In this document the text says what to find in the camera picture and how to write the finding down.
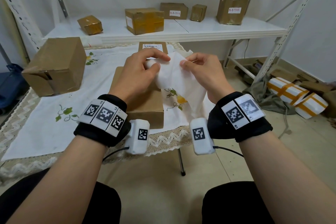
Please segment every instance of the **tissue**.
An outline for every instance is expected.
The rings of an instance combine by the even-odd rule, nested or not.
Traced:
[[[192,110],[194,118],[201,117],[201,107],[206,90],[198,83],[195,76],[180,67],[180,61],[185,58],[178,52],[168,54],[170,61],[161,59],[148,60],[145,68],[150,68],[154,63],[160,63],[161,68],[155,82],[159,89],[173,88],[179,95],[184,97]]]

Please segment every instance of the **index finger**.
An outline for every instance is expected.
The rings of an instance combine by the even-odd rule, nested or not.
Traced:
[[[147,58],[153,57],[153,58],[159,58],[162,59],[164,61],[170,61],[170,57],[165,54],[164,52],[161,52],[160,50],[152,47],[152,48],[145,48],[142,49],[139,52],[139,55],[141,56],[141,58],[146,61]]]
[[[186,60],[191,61],[191,62],[196,61],[196,60],[205,62],[208,56],[209,54],[205,54],[201,52],[194,52],[193,54],[186,57]]]

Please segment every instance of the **person's right forearm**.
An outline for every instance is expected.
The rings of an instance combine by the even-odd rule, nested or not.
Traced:
[[[335,223],[334,192],[271,131],[239,146],[276,223]]]

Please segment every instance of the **brown box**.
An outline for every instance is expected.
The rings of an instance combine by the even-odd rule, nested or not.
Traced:
[[[88,35],[99,34],[103,31],[102,22],[93,15],[86,16],[77,21],[82,30]]]
[[[144,48],[156,48],[165,54],[168,54],[166,42],[139,42],[139,49],[141,51]]]
[[[115,86],[122,70],[123,67],[116,68],[111,88]],[[156,85],[150,86],[146,92],[127,104],[126,113],[127,120],[148,120],[151,129],[163,128],[164,111],[161,90]]]
[[[163,31],[163,12],[155,8],[125,9],[127,29],[134,35]]]
[[[309,74],[306,73],[299,73],[297,77],[300,79],[301,82],[309,81],[309,82],[318,82],[314,77],[311,77]]]
[[[217,20],[220,24],[241,25],[249,0],[219,0]]]
[[[323,83],[323,82],[304,81],[300,83],[300,87],[310,90],[312,92],[315,92],[316,94],[321,96],[324,93],[331,91],[334,86]]]
[[[283,78],[289,82],[294,82],[296,81],[298,78],[296,77],[295,74],[292,74],[290,72],[287,72],[287,71],[284,71],[282,69],[274,69],[272,72],[271,72],[271,75],[274,76],[274,77],[280,77],[280,78]]]
[[[85,63],[79,37],[49,38],[22,75],[39,97],[63,94],[79,89]]]
[[[160,3],[160,11],[170,20],[186,20],[188,15],[188,7],[183,3]]]
[[[323,112],[328,118],[336,118],[336,90],[323,94],[323,99],[328,102],[328,106]]]
[[[194,5],[191,9],[190,20],[191,21],[198,21],[198,22],[203,21],[206,11],[207,11],[207,6],[206,5],[199,5],[199,4]]]

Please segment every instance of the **black wrist strap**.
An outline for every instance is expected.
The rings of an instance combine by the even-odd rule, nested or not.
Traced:
[[[119,107],[124,112],[126,112],[127,104],[123,100],[114,95],[104,94],[99,96],[98,99],[108,101]],[[115,146],[117,143],[123,140],[130,130],[131,130],[131,124],[128,121],[125,121],[119,131],[118,136],[114,137],[111,134],[105,132],[104,130],[97,128],[91,124],[80,122],[75,131],[73,132],[73,134],[75,136],[77,135],[84,136],[86,138],[89,138],[91,140],[97,141],[103,145],[110,147]]]
[[[217,102],[216,106],[209,113],[208,131],[211,138],[235,138],[236,142],[241,142],[250,137],[259,136],[266,133],[267,131],[273,130],[273,127],[265,119],[265,117],[254,120],[239,129],[234,129],[228,117],[224,114],[221,108],[242,95],[243,94],[241,92],[233,92],[223,97]]]

